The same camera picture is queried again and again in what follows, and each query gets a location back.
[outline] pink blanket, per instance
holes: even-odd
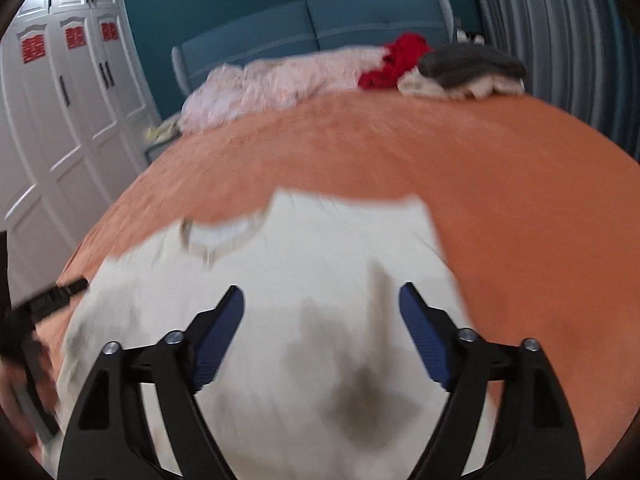
[[[347,47],[306,56],[259,59],[244,68],[224,64],[182,107],[178,126],[201,133],[264,110],[283,110],[313,96],[358,89],[364,72],[382,65],[383,47]]]

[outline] hand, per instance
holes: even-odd
[[[54,412],[58,404],[58,393],[56,391],[56,383],[53,380],[49,349],[44,346],[40,355],[40,367],[44,372],[44,376],[36,384],[38,396],[43,407],[48,412]],[[0,361],[0,406],[15,431],[22,438],[24,445],[33,447],[38,442],[35,430],[22,413],[20,405],[14,396],[14,388],[24,388],[26,385],[27,375],[20,365],[10,360]]]

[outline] white wardrobe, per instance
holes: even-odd
[[[0,43],[0,230],[14,301],[57,278],[145,169],[159,116],[124,0],[26,0]]]

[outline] folded clothes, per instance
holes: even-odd
[[[180,113],[174,114],[169,117],[164,123],[160,124],[157,128],[150,126],[146,131],[145,139],[150,146],[154,144],[160,144],[174,137],[180,136],[180,128],[178,127],[178,121],[180,120]]]
[[[516,57],[492,46],[455,43],[425,54],[417,63],[420,74],[433,78],[443,88],[453,88],[485,74],[523,79],[527,70]]]
[[[420,35],[407,32],[395,43],[386,44],[384,65],[380,70],[366,72],[360,76],[358,86],[364,90],[395,88],[398,79],[415,67],[421,56],[431,52],[431,47]]]
[[[421,75],[416,67],[399,79],[398,90],[405,96],[463,100],[467,97],[484,99],[494,93],[522,95],[524,85],[521,79],[485,73],[462,85],[443,88],[434,78]]]

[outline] red paper decoration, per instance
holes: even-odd
[[[101,23],[100,30],[102,31],[103,41],[113,41],[120,38],[120,35],[118,34],[118,26],[114,22]]]
[[[35,61],[39,57],[45,57],[46,55],[44,48],[44,36],[42,34],[22,40],[23,63],[30,63],[31,61]]]
[[[84,38],[83,27],[70,27],[65,31],[66,34],[66,46],[69,50],[77,48],[79,46],[85,46],[86,40]]]

